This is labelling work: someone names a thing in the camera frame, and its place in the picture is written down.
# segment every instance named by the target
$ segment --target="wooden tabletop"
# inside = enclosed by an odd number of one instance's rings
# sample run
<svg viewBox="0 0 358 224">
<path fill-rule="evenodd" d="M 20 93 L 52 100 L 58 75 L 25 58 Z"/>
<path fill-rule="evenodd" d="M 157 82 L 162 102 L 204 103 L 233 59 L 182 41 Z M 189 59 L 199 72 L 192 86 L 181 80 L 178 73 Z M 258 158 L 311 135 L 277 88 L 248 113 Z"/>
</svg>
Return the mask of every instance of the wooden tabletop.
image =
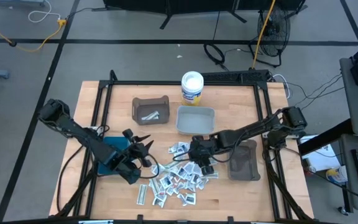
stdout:
<svg viewBox="0 0 358 224">
<path fill-rule="evenodd" d="M 154 140 L 154 144 L 150 153 L 155 156 L 159 163 L 168 164 L 172 161 L 168 147 L 178 141 L 191 141 L 191 136 L 178 134 L 175 128 L 177 109 L 181 105 L 180 88 L 180 86 L 171 85 L 114 85 L 107 120 L 107 125 L 111 129 L 106 133 L 106 136 L 122 136 L 122 131 L 127 128 L 131 128 L 133 133 L 138 136 L 151 134 L 148 140 Z M 288 106 L 281 83 L 268 83 L 268 89 L 273 112 Z M 98 82 L 83 82 L 82 84 L 74 115 L 74 120 L 82 126 L 89 126 L 91 123 L 97 90 Z M 103 94 L 101 105 L 104 105 L 106 91 Z M 169 122 L 150 126 L 137 125 L 132 120 L 132 99 L 135 97 L 141 99 L 160 98 L 162 95 L 169 97 Z M 260 97 L 265 116 L 261 91 Z M 254 91 L 250 86 L 205 86 L 200 106 L 214 108 L 214 131 L 238 129 L 258 120 Z M 101 121 L 102 111 L 103 106 L 101 106 L 99 112 L 98 122 Z M 176 198 L 174 194 L 171 197 L 168 195 L 164 208 L 160 208 L 152 205 L 154 195 L 150 187 L 147 190 L 145 205 L 136 204 L 139 185 L 148 184 L 149 180 L 140 179 L 135 184 L 129 185 L 119 176 L 100 177 L 96 183 L 91 217 L 95 219 L 134 220 L 138 214 L 143 214 L 145 220 L 223 221 L 227 220 L 228 216 L 233 216 L 235 221 L 274 221 L 265 162 L 262 159 L 262 140 L 260 136 L 252 139 L 257 142 L 257 166 L 261 176 L 259 181 L 230 180 L 227 176 L 227 164 L 218 164 L 214 169 L 219 172 L 219 179 L 210 180 L 204 190 L 196 191 L 196 205 L 183 207 L 180 199 Z M 298 150 L 294 140 L 288 140 L 287 145 L 290 149 Z M 77 140 L 68 140 L 62 165 L 79 146 Z M 62 179 L 60 206 L 64 206 L 64 203 L 70 199 L 78 186 L 83 156 L 84 151 L 79 153 L 67 166 Z M 281 151 L 281 156 L 288 191 L 305 213 L 313 217 L 299 156 L 285 150 Z M 142 171 L 142 175 L 149 173 L 149 170 Z M 285 217 L 281 193 L 277 188 L 276 191 L 280 216 Z M 81 213 L 84 213 L 87 196 L 88 191 L 85 190 Z M 55 193 L 50 214 L 56 214 L 56 212 Z"/>
</svg>

